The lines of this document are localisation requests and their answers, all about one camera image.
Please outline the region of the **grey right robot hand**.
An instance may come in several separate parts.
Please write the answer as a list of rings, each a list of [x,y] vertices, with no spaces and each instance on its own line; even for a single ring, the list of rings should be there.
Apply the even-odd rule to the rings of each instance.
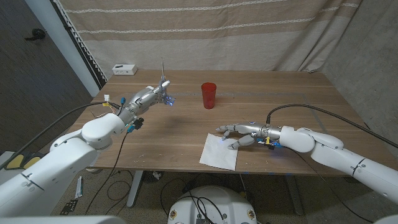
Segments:
[[[216,128],[219,132],[224,132],[222,141],[226,140],[230,133],[239,133],[243,137],[236,142],[230,144],[228,149],[238,149],[241,146],[250,146],[256,142],[266,145],[269,149],[274,149],[279,145],[278,140],[281,135],[282,128],[272,127],[268,124],[257,122],[236,123],[223,125]]]

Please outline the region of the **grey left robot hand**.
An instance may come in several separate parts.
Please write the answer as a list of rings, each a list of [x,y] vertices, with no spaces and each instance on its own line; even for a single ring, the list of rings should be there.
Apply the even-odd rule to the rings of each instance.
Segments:
[[[167,87],[170,81],[160,81],[159,85],[154,88],[147,86],[143,90],[136,93],[128,103],[126,103],[121,112],[118,114],[124,124],[129,124],[137,120],[140,115],[144,114],[151,106],[157,103],[172,106],[175,98],[167,94]]]

